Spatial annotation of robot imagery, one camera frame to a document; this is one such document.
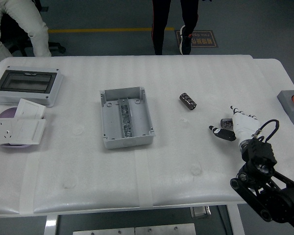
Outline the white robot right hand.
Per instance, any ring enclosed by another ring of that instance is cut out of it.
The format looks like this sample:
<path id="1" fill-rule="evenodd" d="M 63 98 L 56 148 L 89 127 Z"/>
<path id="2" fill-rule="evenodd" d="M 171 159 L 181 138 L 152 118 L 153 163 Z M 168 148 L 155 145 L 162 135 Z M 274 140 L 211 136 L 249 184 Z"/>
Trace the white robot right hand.
<path id="1" fill-rule="evenodd" d="M 260 128 L 260 122 L 254 115 L 246 115 L 243 111 L 231 106 L 233 111 L 233 130 L 209 126 L 210 131 L 218 138 L 227 141 L 238 141 L 239 145 L 249 142 Z"/>

